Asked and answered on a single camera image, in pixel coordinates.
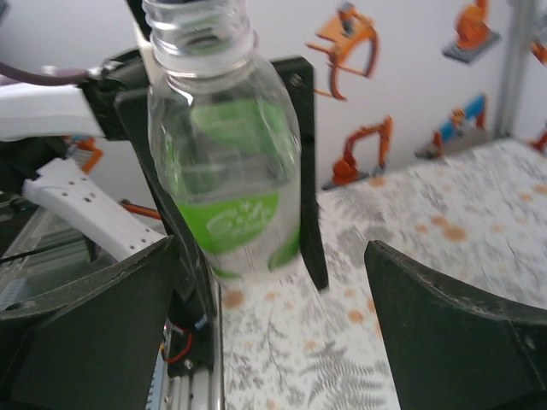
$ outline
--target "red wire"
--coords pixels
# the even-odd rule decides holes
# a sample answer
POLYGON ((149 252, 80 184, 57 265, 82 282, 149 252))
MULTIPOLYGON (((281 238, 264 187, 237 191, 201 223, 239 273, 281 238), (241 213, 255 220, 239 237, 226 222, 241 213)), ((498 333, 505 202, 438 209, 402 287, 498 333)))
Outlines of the red wire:
POLYGON ((180 359, 182 359, 183 357, 185 357, 188 352, 190 351, 191 349, 191 340, 192 340, 192 336, 191 336, 191 332, 187 331, 186 329, 181 329, 183 332, 187 332, 188 333, 188 343, 186 344, 186 347, 182 349, 182 351, 177 354, 176 356, 172 357, 171 359, 168 359, 168 358, 163 358, 163 360, 168 364, 168 365, 172 365, 173 363, 176 363, 177 361, 179 361, 180 359))

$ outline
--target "green label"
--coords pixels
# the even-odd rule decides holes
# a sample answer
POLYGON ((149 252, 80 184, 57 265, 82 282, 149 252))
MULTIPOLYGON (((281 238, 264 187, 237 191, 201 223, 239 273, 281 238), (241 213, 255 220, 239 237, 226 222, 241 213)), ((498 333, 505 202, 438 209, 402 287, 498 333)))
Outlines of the green label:
POLYGON ((275 216, 279 194, 249 196, 232 201, 179 210, 199 246, 212 254, 223 254, 260 235, 275 216))
POLYGON ((292 261, 300 249, 300 226, 292 232, 286 242, 277 249, 268 260, 270 271, 282 267, 292 261))
POLYGON ((278 155, 294 151, 282 107, 254 98, 196 106, 191 111, 197 129, 218 144, 243 152, 278 155))

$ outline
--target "table surface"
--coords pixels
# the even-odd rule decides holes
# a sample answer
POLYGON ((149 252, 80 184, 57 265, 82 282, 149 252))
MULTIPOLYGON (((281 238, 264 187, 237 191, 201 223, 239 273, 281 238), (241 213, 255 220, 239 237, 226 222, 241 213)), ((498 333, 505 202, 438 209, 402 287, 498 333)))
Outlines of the table surface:
POLYGON ((399 409, 363 253, 379 239, 547 308, 547 158, 514 140, 319 194, 330 276, 225 292, 226 410, 399 409))

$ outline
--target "metal frame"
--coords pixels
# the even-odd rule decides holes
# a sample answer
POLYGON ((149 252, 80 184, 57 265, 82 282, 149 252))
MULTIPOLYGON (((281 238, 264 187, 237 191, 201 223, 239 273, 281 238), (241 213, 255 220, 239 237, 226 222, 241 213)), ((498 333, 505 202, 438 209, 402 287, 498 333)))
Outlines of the metal frame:
POLYGON ((503 64, 502 84, 494 127, 494 138, 512 137, 515 116, 521 101, 526 58, 532 44, 533 23, 539 9, 538 0, 514 0, 513 19, 509 29, 508 49, 503 64))

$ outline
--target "orange excavator illustration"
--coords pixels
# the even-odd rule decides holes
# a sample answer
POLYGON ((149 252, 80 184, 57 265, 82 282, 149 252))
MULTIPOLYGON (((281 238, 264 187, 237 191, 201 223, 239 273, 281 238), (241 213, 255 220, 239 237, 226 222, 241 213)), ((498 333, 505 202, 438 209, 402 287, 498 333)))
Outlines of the orange excavator illustration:
POLYGON ((475 120, 475 127, 485 129, 486 122, 486 95, 479 94, 464 108, 455 108, 447 121, 437 127, 433 132, 433 140, 425 147, 415 151, 417 158, 431 160, 443 156, 446 150, 450 151, 450 145, 464 135, 464 126, 469 126, 475 120))
POLYGON ((467 6, 456 22, 458 39, 443 50, 444 56, 471 64, 500 39, 486 24, 488 0, 476 0, 467 6))
POLYGON ((65 137, 69 153, 84 173, 89 173, 103 158, 104 153, 95 146, 95 138, 65 137))
POLYGON ((537 141, 531 141, 528 143, 532 148, 539 152, 544 152, 545 146, 547 146, 547 123, 545 123, 545 130, 541 137, 537 141))
POLYGON ((338 89, 338 73, 345 71, 370 78, 378 60, 379 40, 373 27, 373 21, 356 11, 352 3, 343 3, 338 8, 336 16, 332 17, 317 33, 317 37, 332 42, 331 47, 323 47, 317 44, 306 44, 310 49, 326 53, 329 66, 329 91, 316 90, 318 94, 326 97, 346 101, 338 89), (368 63, 363 70, 349 68, 345 63, 357 45, 370 41, 371 51, 368 63))
POLYGON ((330 190, 337 186, 351 184, 369 177, 377 177, 384 173, 387 164, 387 154, 391 146, 391 133, 393 132, 393 119, 390 116, 385 117, 384 122, 375 126, 362 126, 345 141, 344 155, 334 163, 332 167, 332 181, 323 185, 323 190, 330 190), (372 175, 361 172, 357 169, 357 160, 353 156, 353 149, 357 141, 368 138, 373 134, 379 134, 379 154, 378 165, 373 170, 372 175))
POLYGON ((547 65, 547 14, 541 16, 534 25, 532 53, 544 65, 547 65))

